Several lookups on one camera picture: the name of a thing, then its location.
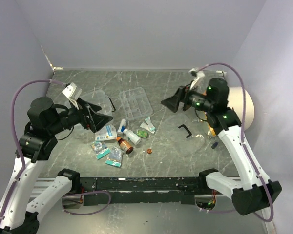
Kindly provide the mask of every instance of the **wire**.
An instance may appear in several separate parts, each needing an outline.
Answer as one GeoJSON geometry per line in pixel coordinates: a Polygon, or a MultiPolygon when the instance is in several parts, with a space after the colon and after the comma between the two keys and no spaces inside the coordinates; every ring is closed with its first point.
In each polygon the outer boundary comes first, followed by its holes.
{"type": "Polygon", "coordinates": [[[81,202],[81,201],[74,201],[72,199],[65,199],[64,201],[70,201],[70,202],[73,202],[73,203],[76,203],[76,204],[83,204],[83,202],[81,202]]]}
{"type": "Polygon", "coordinates": [[[59,141],[59,140],[65,140],[66,138],[68,138],[72,134],[73,131],[74,131],[74,126],[72,127],[72,130],[69,132],[69,134],[66,137],[63,137],[61,139],[57,139],[57,141],[59,141]]]}
{"type": "Polygon", "coordinates": [[[226,80],[226,77],[225,77],[225,72],[224,72],[224,71],[221,71],[221,72],[222,72],[222,74],[223,74],[223,77],[222,77],[222,78],[223,78],[225,81],[227,81],[227,80],[226,80]]]}
{"type": "Polygon", "coordinates": [[[20,169],[20,171],[17,173],[17,175],[15,176],[15,180],[12,182],[11,184],[11,187],[10,189],[8,190],[7,194],[6,194],[6,197],[5,197],[5,200],[3,202],[3,205],[2,205],[2,208],[1,208],[1,211],[0,211],[0,224],[1,224],[1,221],[3,219],[3,215],[5,213],[5,210],[9,204],[9,201],[11,199],[11,196],[15,190],[15,186],[16,186],[16,183],[19,181],[19,178],[20,176],[22,175],[22,173],[24,172],[24,170],[26,169],[26,164],[25,164],[25,159],[24,159],[24,155],[23,155],[23,152],[21,150],[21,147],[20,147],[20,144],[19,144],[19,141],[18,141],[18,137],[16,135],[16,130],[15,130],[15,122],[14,122],[14,107],[15,107],[15,101],[16,101],[16,98],[17,96],[19,95],[19,93],[25,88],[27,87],[28,85],[30,84],[34,84],[34,83],[39,83],[39,82],[47,82],[47,83],[55,83],[55,84],[59,84],[59,85],[62,85],[62,86],[66,86],[65,83],[63,82],[60,82],[60,81],[57,81],[57,80],[52,80],[52,79],[39,79],[39,80],[34,80],[34,81],[30,81],[24,85],[22,85],[13,95],[13,98],[12,98],[12,102],[11,102],[11,116],[10,116],[10,125],[11,125],[11,131],[12,131],[12,137],[13,137],[13,140],[14,140],[14,143],[16,145],[16,148],[18,150],[18,153],[19,153],[19,156],[20,156],[20,159],[21,159],[21,163],[22,163],[22,167],[20,169]]]}
{"type": "Polygon", "coordinates": [[[111,194],[110,194],[109,192],[107,192],[107,191],[92,191],[92,192],[87,192],[87,193],[82,193],[82,194],[73,194],[73,195],[70,195],[70,196],[83,196],[83,195],[92,195],[92,194],[106,194],[106,195],[108,195],[108,202],[107,202],[107,204],[106,204],[103,208],[101,208],[101,209],[99,209],[99,210],[97,210],[97,211],[94,211],[94,212],[91,212],[91,213],[81,214],[81,213],[69,212],[68,210],[66,210],[66,209],[64,208],[64,203],[63,203],[63,201],[62,201],[62,209],[63,209],[63,211],[64,211],[65,213],[68,213],[69,215],[79,215],[79,216],[94,215],[94,214],[97,214],[97,213],[103,211],[103,210],[104,210],[105,208],[107,208],[107,207],[109,206],[109,204],[111,203],[112,197],[111,197],[111,194]]]}
{"type": "Polygon", "coordinates": [[[64,106],[64,105],[61,105],[61,104],[53,104],[52,108],[53,109],[63,109],[64,111],[61,111],[59,113],[59,116],[61,116],[61,117],[67,117],[68,116],[69,109],[68,109],[67,106],[64,106]]]}
{"type": "MultiPolygon", "coordinates": [[[[260,174],[260,171],[258,170],[252,156],[250,155],[246,145],[244,144],[244,129],[245,129],[245,115],[246,115],[246,94],[245,94],[245,86],[244,86],[244,82],[240,76],[240,74],[230,65],[226,64],[226,63],[222,63],[222,62],[216,62],[216,63],[211,63],[211,64],[207,64],[205,65],[204,67],[200,68],[198,70],[199,71],[202,71],[204,70],[205,68],[207,67],[210,67],[210,66],[214,66],[214,65],[222,65],[222,66],[225,66],[225,67],[228,67],[230,68],[236,75],[237,77],[239,78],[240,80],[240,83],[241,83],[241,87],[242,87],[242,93],[243,93],[243,112],[242,112],[242,124],[241,124],[241,144],[242,144],[242,147],[248,157],[248,159],[250,160],[255,172],[257,173],[257,176],[258,178],[260,179],[263,187],[264,187],[264,190],[266,192],[266,195],[267,195],[267,198],[268,198],[268,202],[269,202],[269,206],[270,206],[270,217],[268,219],[264,219],[263,217],[261,217],[260,215],[258,215],[257,213],[254,212],[254,214],[259,218],[261,219],[262,221],[264,222],[271,222],[273,220],[273,215],[274,215],[274,210],[273,210],[273,201],[272,201],[272,197],[270,196],[270,193],[269,193],[269,190],[268,190],[268,187],[263,179],[263,177],[261,176],[260,174]]],[[[235,211],[235,210],[229,210],[229,211],[209,211],[209,212],[214,212],[214,213],[228,213],[228,212],[232,212],[232,211],[235,211]]]]}
{"type": "Polygon", "coordinates": [[[199,117],[199,115],[197,114],[197,112],[196,112],[197,110],[196,109],[194,109],[194,112],[195,112],[195,114],[196,114],[196,116],[199,118],[199,120],[201,120],[201,121],[203,121],[203,122],[207,122],[207,120],[206,119],[201,119],[200,117],[199,117]]]}
{"type": "Polygon", "coordinates": [[[80,196],[80,202],[84,202],[83,196],[80,196]]]}
{"type": "Polygon", "coordinates": [[[209,205],[212,205],[213,207],[215,206],[216,203],[216,190],[212,191],[212,195],[211,195],[211,200],[209,201],[209,205]]]}
{"type": "Polygon", "coordinates": [[[26,133],[28,133],[30,131],[30,127],[31,127],[31,122],[28,122],[25,125],[24,134],[26,134],[26,133]]]}

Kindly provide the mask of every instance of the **white cylinder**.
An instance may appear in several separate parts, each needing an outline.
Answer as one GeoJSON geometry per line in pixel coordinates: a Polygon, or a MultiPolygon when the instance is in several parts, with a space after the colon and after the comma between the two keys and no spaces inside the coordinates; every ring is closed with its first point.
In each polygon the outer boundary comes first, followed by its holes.
{"type": "Polygon", "coordinates": [[[122,119],[121,124],[119,125],[119,128],[118,128],[118,130],[117,130],[117,133],[118,133],[118,134],[120,134],[120,135],[123,134],[123,130],[125,129],[126,124],[127,124],[127,120],[122,119]]]}
{"type": "Polygon", "coordinates": [[[134,134],[132,131],[129,131],[127,128],[124,129],[123,133],[128,137],[128,140],[130,140],[135,145],[139,144],[141,141],[141,138],[134,134]]]}
{"type": "MultiPolygon", "coordinates": [[[[253,123],[255,110],[253,101],[249,93],[245,90],[246,94],[246,114],[245,114],[245,130],[253,123]]],[[[243,92],[242,87],[230,87],[228,95],[228,107],[233,109],[242,121],[243,113],[243,92]]]]}

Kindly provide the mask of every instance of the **pill packet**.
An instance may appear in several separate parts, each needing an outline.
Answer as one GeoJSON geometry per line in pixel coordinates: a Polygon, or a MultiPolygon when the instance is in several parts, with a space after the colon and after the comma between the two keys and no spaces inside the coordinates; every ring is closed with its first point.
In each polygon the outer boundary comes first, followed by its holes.
{"type": "Polygon", "coordinates": [[[152,134],[155,133],[155,130],[151,131],[150,128],[148,127],[148,125],[146,123],[144,123],[144,122],[141,123],[140,127],[148,130],[152,134]]]}
{"type": "Polygon", "coordinates": [[[147,117],[147,118],[145,118],[145,121],[146,121],[149,129],[151,131],[155,131],[156,128],[154,127],[153,123],[151,122],[151,118],[150,117],[147,117]]]}
{"type": "Polygon", "coordinates": [[[111,153],[111,150],[105,145],[104,141],[94,141],[91,143],[91,148],[97,158],[99,160],[100,158],[103,158],[105,155],[111,153]]]}
{"type": "Polygon", "coordinates": [[[105,163],[111,166],[120,167],[122,165],[122,156],[123,151],[113,146],[105,163]]]}

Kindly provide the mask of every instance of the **clear plastic tray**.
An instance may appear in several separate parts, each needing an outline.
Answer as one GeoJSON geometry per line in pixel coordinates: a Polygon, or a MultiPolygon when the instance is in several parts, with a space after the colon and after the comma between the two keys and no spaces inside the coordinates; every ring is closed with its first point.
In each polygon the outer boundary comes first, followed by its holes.
{"type": "MultiPolygon", "coordinates": [[[[105,92],[101,89],[96,90],[94,92],[84,94],[80,96],[80,98],[84,101],[90,102],[92,104],[101,106],[101,110],[98,111],[100,114],[108,115],[108,116],[113,116],[112,115],[112,103],[110,102],[109,98],[107,95],[105,95],[105,92]]],[[[70,108],[70,103],[69,101],[65,102],[65,106],[70,108]]],[[[80,124],[75,125],[75,132],[77,131],[86,131],[80,124]]]]}
{"type": "Polygon", "coordinates": [[[148,117],[153,113],[143,88],[130,89],[119,93],[127,120],[148,117]]]}
{"type": "Polygon", "coordinates": [[[205,143],[202,125],[198,122],[191,122],[191,120],[183,113],[168,117],[162,123],[161,127],[166,133],[166,139],[170,141],[172,147],[174,147],[176,152],[181,156],[193,154],[205,143]],[[184,127],[179,128],[182,124],[184,124],[192,133],[188,138],[186,138],[186,136],[188,136],[186,129],[184,127]]]}

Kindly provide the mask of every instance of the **small box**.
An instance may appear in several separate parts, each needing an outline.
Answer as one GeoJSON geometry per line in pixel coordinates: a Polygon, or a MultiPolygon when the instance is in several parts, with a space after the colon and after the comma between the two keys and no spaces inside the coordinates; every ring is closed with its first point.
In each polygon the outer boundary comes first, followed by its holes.
{"type": "Polygon", "coordinates": [[[147,139],[147,131],[137,130],[137,135],[141,138],[147,139]]]}
{"type": "Polygon", "coordinates": [[[114,167],[121,167],[121,165],[122,165],[121,162],[116,162],[114,160],[109,160],[109,159],[107,159],[105,161],[105,163],[108,164],[108,165],[114,166],[114,167]]]}

